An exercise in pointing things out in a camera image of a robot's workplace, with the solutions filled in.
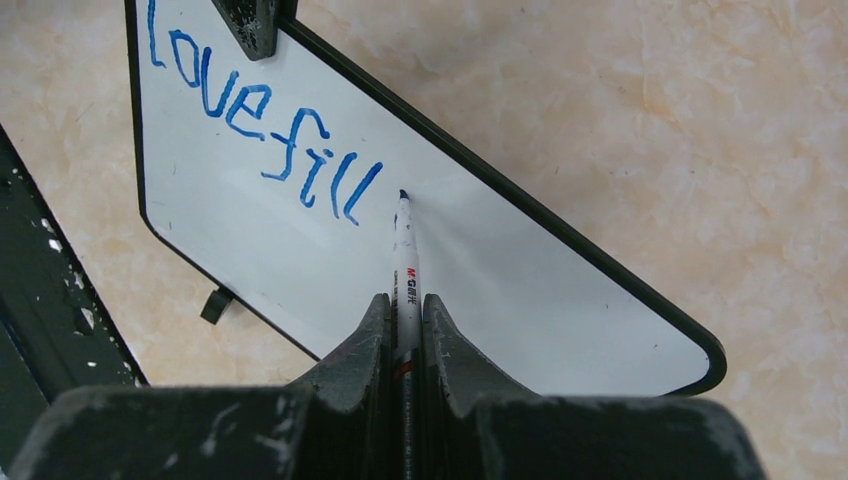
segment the word love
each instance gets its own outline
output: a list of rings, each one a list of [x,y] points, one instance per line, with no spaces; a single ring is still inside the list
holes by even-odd
[[[150,37],[150,62],[154,67],[159,68],[167,68],[165,62],[160,60],[157,56],[156,52],[156,37],[154,34],[154,24],[156,17],[156,0],[149,0],[147,4],[147,30],[148,35]],[[227,108],[227,102],[230,99],[230,95],[232,94],[233,88],[235,87],[236,82],[239,78],[239,72],[237,70],[232,70],[230,72],[229,78],[227,79],[227,83],[224,85],[224,89],[221,92],[221,95],[218,97],[218,101],[214,107],[212,107],[209,103],[209,62],[212,57],[212,49],[210,47],[204,47],[201,53],[200,48],[195,43],[194,39],[188,35],[187,33],[182,32],[181,30],[170,30],[168,32],[170,37],[171,47],[174,52],[174,63],[177,66],[177,70],[185,81],[186,85],[189,88],[199,88],[200,89],[200,97],[203,104],[203,111],[207,116],[211,118],[220,118],[224,117],[224,121],[227,125],[233,129],[235,132],[247,137],[254,138],[260,142],[264,142],[266,139],[266,135],[262,132],[257,132],[254,130],[248,130],[246,128],[240,127],[235,123],[236,115],[240,112],[244,112],[250,117],[261,120],[262,114],[265,111],[265,108],[268,106],[268,102],[271,100],[272,90],[271,87],[266,84],[256,84],[256,85],[246,85],[241,87],[238,95],[236,95],[235,100],[229,105]],[[188,68],[189,73],[186,73],[186,68],[183,66],[183,58],[180,54],[179,44],[183,42],[184,45],[190,47],[192,52],[192,57],[190,59],[191,64]],[[247,105],[247,99],[251,95],[259,96],[258,102],[256,103],[255,108],[251,108]],[[300,108],[294,115],[294,119],[292,120],[291,127],[289,129],[289,135],[283,136],[276,132],[270,132],[269,136],[282,143],[286,147],[285,152],[285,166],[283,167],[280,173],[269,173],[269,172],[260,172],[262,178],[271,179],[271,180],[279,180],[281,182],[285,182],[292,171],[293,157],[295,153],[295,149],[298,147],[297,145],[297,137],[300,132],[300,127],[303,124],[306,118],[311,118],[312,123],[314,123],[315,127],[318,130],[318,134],[324,140],[328,140],[330,138],[330,132],[324,127],[324,122],[321,120],[321,116],[315,110],[311,108]],[[315,177],[321,171],[321,168],[324,165],[327,165],[328,159],[331,159],[335,156],[335,153],[332,150],[327,148],[321,149],[320,153],[313,148],[307,148],[305,150],[306,155],[311,159],[312,166],[309,169],[309,173],[306,175],[306,180],[303,183],[303,188],[300,190],[300,202],[306,208],[312,208],[315,204],[315,195],[311,194],[312,184],[315,181]],[[333,215],[336,218],[339,218],[339,202],[338,202],[338,194],[339,187],[344,181],[345,175],[348,171],[348,168],[356,160],[358,154],[356,152],[350,152],[345,154],[342,157],[341,162],[339,162],[336,167],[336,172],[333,175],[333,180],[330,184],[330,204],[332,206]],[[353,217],[352,211],[353,207],[365,193],[366,189],[371,185],[374,181],[374,178],[378,173],[383,169],[382,162],[376,162],[365,176],[359,181],[356,187],[353,189],[353,192],[348,197],[347,201],[345,201],[344,205],[341,207],[342,215],[351,223],[356,226],[359,226],[359,222],[356,218]]]

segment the black bracket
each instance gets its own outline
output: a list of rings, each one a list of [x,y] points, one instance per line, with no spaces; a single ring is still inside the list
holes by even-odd
[[[424,298],[423,319],[413,478],[768,478],[745,428],[718,404],[542,397],[470,343],[436,295]],[[391,337],[383,293],[347,339],[286,386],[66,393],[9,477],[398,478],[410,457],[393,406]]]
[[[221,319],[221,315],[224,314],[224,310],[227,309],[233,298],[235,298],[233,292],[225,287],[219,287],[218,290],[209,294],[209,298],[206,299],[206,304],[203,305],[203,310],[200,312],[200,318],[212,325],[217,325],[218,320]]]
[[[212,0],[247,58],[256,61],[277,51],[279,22],[293,22],[297,0]]]

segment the paint chip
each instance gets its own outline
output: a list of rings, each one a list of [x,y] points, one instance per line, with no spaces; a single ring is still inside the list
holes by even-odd
[[[94,330],[94,314],[87,308],[81,308],[80,310],[82,310],[82,316],[85,317],[85,321],[88,322],[88,326]]]
[[[56,235],[56,230],[53,230],[53,227],[50,226],[50,221],[46,218],[41,219],[41,226],[47,229],[48,232],[52,233],[53,235]]]
[[[177,460],[179,460],[179,459],[180,459],[179,455],[177,455],[176,453],[172,453],[171,456],[168,457],[167,460],[165,460],[165,465],[162,465],[162,468],[167,470],[167,469],[173,467],[177,463]]]
[[[218,412],[218,415],[215,416],[215,419],[212,420],[212,428],[209,429],[209,436],[206,437],[206,440],[200,444],[200,453],[207,457],[211,457],[215,454],[215,447],[217,446],[216,437],[218,436],[218,428],[221,425],[221,421],[238,408],[241,407],[241,403],[235,403],[230,405],[229,407]]]
[[[276,454],[275,456],[277,457],[277,463],[279,464],[277,473],[282,474],[283,472],[279,467],[285,467],[291,458],[288,443],[283,439],[273,439],[263,435],[254,435],[253,441],[274,451]]]
[[[283,420],[282,422],[280,422],[276,427],[274,427],[272,432],[273,433],[288,432],[289,430],[291,430],[292,425],[294,425],[294,419],[287,418],[287,419]]]

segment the beige marble wall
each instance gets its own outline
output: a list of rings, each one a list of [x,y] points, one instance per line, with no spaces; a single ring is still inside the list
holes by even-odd
[[[301,0],[299,18],[713,331],[774,478],[848,478],[848,2]],[[137,213],[121,2],[0,2],[0,122],[150,380],[311,360]]]

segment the dark metal frame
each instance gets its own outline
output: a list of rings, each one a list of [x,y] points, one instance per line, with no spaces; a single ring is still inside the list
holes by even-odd
[[[515,183],[504,177],[491,165],[475,155],[471,150],[451,137],[447,132],[439,128],[438,125],[430,121],[427,117],[415,110],[411,105],[392,93],[388,88],[365,72],[353,61],[345,57],[341,52],[333,48],[305,25],[297,21],[294,18],[294,10],[297,5],[296,1],[212,1],[215,3],[218,11],[224,15],[225,18],[227,8],[222,8],[222,4],[225,5],[225,7],[228,5],[230,8],[237,4],[242,6],[246,5],[248,8],[253,8],[254,11],[262,11],[263,8],[272,9],[271,11],[274,12],[273,15],[265,15],[261,16],[261,18],[257,17],[256,20],[261,21],[262,18],[264,18],[267,22],[269,18],[275,19],[274,21],[276,22],[276,25],[270,25],[271,28],[268,28],[269,25],[262,25],[260,22],[260,27],[264,29],[261,33],[268,37],[272,37],[274,39],[272,42],[274,45],[276,45],[277,29],[280,29],[700,346],[704,352],[706,352],[710,365],[706,375],[697,382],[681,387],[670,392],[670,394],[694,395],[702,393],[718,385],[724,378],[727,372],[727,360],[721,343],[712,333],[699,325],[689,315],[680,310],[677,306],[660,295],[656,290],[652,289],[636,275],[627,270],[623,265],[606,254],[597,245],[589,241],[589,239],[568,225],[555,213],[547,209],[544,205],[519,188]],[[156,238],[171,248],[171,250],[177,253],[194,268],[201,271],[213,282],[219,283],[212,275],[204,270],[203,267],[195,263],[191,258],[179,251],[176,247],[159,235],[147,218],[143,181],[144,145],[142,135],[143,122],[139,78],[136,2],[135,0],[125,0],[125,5],[127,41],[130,60],[130,84],[132,87],[133,124],[135,130],[139,209],[141,216]],[[230,26],[234,35],[236,35],[236,38],[239,39],[238,24],[234,23],[233,19],[228,19],[227,24]],[[263,58],[263,56],[269,55],[269,50],[267,48],[265,50],[262,50],[261,48],[256,49],[251,53],[252,44],[250,42],[245,43],[242,39],[239,39],[239,43],[249,58]],[[256,45],[262,44],[266,46],[269,44],[267,38],[261,42],[254,43]],[[255,308],[246,304],[244,301],[241,301],[241,303],[258,317],[262,318],[266,323],[271,325],[272,328],[292,341],[292,343],[297,345],[305,353],[318,360],[318,357],[314,353],[300,345],[297,340],[270,322]]]
[[[0,465],[62,393],[136,382],[147,383],[0,126]]]

